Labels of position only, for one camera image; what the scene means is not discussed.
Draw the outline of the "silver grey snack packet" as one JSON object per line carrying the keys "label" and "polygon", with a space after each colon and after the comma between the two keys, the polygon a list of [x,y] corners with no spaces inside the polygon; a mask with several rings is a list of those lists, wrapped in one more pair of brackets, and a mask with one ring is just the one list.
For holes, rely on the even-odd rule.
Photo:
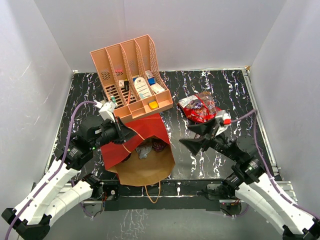
{"label": "silver grey snack packet", "polygon": [[141,142],[136,148],[135,148],[139,159],[145,159],[147,158],[148,154],[152,150],[152,140],[146,139],[143,142]]}

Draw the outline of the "red brown paper bag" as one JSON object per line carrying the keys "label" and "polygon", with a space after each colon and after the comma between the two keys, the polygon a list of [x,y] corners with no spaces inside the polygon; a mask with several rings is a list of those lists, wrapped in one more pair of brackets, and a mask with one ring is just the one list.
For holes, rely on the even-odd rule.
{"label": "red brown paper bag", "polygon": [[117,175],[121,185],[143,187],[150,202],[156,204],[161,181],[176,165],[166,126],[159,113],[125,125],[135,136],[125,143],[102,146],[104,167]]}

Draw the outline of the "red snack packet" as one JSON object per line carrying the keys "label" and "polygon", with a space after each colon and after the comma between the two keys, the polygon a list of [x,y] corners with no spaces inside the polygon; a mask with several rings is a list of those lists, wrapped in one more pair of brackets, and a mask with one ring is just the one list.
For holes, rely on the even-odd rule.
{"label": "red snack packet", "polygon": [[214,119],[221,109],[216,106],[213,96],[208,91],[190,95],[178,101],[186,118],[194,123],[206,123]]}

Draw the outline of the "dark chocolate snack packet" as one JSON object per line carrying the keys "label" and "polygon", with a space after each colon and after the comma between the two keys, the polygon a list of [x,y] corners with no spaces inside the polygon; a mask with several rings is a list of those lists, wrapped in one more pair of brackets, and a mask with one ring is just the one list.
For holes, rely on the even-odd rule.
{"label": "dark chocolate snack packet", "polygon": [[165,149],[165,147],[167,146],[168,144],[161,140],[161,139],[153,139],[152,140],[152,145],[151,145],[151,149],[155,152],[161,152]]}

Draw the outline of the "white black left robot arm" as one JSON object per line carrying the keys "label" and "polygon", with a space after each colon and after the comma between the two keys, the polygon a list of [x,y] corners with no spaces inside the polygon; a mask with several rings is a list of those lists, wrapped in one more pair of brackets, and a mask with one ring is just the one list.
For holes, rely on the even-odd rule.
{"label": "white black left robot arm", "polygon": [[42,240],[52,225],[65,213],[89,198],[103,195],[102,181],[93,174],[80,179],[61,194],[61,189],[89,162],[94,151],[109,143],[121,145],[136,136],[119,117],[114,120],[90,116],[82,120],[78,131],[71,133],[60,157],[16,207],[6,208],[1,214],[24,240]]}

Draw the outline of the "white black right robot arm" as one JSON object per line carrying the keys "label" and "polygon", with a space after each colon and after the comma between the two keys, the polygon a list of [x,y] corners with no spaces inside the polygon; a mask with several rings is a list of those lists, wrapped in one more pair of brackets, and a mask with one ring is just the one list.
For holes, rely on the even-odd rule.
{"label": "white black right robot arm", "polygon": [[182,138],[182,143],[192,154],[209,148],[235,162],[232,173],[216,188],[207,187],[208,196],[237,198],[246,202],[263,216],[284,240],[318,240],[320,219],[302,210],[279,186],[268,167],[257,158],[258,149],[250,136],[234,140],[224,134],[231,121],[212,119],[206,123],[188,125],[197,138]]}

